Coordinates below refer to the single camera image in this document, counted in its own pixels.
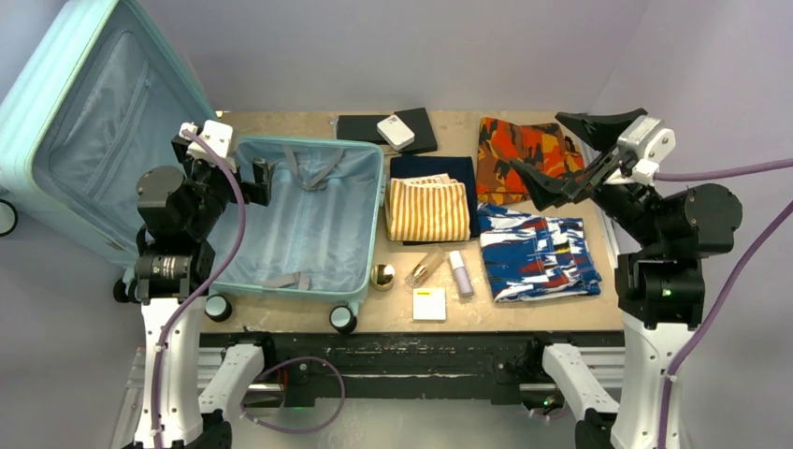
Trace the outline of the orange camouflage garment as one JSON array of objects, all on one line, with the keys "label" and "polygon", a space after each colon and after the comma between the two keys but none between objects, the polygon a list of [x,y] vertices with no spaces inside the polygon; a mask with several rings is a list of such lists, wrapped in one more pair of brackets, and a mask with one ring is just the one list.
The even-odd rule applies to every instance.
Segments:
[{"label": "orange camouflage garment", "polygon": [[558,123],[520,125],[481,119],[478,137],[478,200],[503,206],[529,199],[511,162],[526,163],[551,178],[566,179],[584,169],[581,152]]}]

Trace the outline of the blue white patterned garment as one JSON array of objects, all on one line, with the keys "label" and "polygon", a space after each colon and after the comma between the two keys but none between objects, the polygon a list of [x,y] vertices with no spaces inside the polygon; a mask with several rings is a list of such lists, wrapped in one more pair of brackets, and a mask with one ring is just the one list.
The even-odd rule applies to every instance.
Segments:
[{"label": "blue white patterned garment", "polygon": [[496,303],[597,296],[602,278],[581,218],[545,217],[481,203],[479,243]]}]

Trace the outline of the navy blue garment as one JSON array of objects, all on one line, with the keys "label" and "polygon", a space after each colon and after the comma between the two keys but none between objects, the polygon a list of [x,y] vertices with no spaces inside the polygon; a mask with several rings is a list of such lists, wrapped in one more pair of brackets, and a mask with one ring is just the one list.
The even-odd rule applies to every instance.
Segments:
[{"label": "navy blue garment", "polygon": [[448,174],[465,186],[469,215],[470,236],[476,239],[481,234],[477,218],[478,201],[476,196],[475,172],[469,156],[421,156],[402,155],[391,160],[391,178],[407,179],[432,175]]}]

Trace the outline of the yellow striped garment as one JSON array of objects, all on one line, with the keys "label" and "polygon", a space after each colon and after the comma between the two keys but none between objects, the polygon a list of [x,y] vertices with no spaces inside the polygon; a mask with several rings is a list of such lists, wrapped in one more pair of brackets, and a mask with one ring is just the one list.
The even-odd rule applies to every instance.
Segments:
[{"label": "yellow striped garment", "polygon": [[465,185],[448,174],[393,178],[386,193],[386,234],[390,240],[447,242],[471,237]]}]

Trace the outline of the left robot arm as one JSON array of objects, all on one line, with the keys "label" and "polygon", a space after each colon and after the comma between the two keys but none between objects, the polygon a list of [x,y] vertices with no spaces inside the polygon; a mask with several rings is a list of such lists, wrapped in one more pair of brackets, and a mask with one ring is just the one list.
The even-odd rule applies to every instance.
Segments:
[{"label": "left robot arm", "polygon": [[231,418],[252,380],[265,383],[278,373],[267,333],[237,335],[226,343],[221,366],[204,393],[197,390],[201,322],[209,287],[229,265],[214,267],[208,241],[213,227],[234,202],[238,212],[250,202],[270,200],[272,163],[252,160],[252,181],[237,174],[215,149],[209,161],[188,153],[190,144],[208,145],[195,135],[175,137],[182,167],[159,166],[137,182],[137,210],[144,225],[137,233],[136,295],[146,328],[145,399],[132,448],[229,448]]}]

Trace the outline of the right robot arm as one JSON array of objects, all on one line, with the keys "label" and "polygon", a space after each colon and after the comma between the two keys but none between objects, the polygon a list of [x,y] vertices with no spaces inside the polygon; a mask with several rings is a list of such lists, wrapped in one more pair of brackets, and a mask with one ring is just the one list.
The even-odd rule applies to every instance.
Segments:
[{"label": "right robot arm", "polygon": [[663,196],[655,187],[674,150],[673,130],[645,109],[615,115],[559,112],[555,119],[596,158],[567,180],[513,164],[537,210],[592,201],[638,244],[616,258],[614,284],[624,327],[620,398],[612,398],[569,344],[527,352],[534,379],[552,378],[575,419],[579,448],[680,448],[685,429],[676,386],[704,331],[705,258],[729,253],[743,219],[731,191],[705,183]]}]

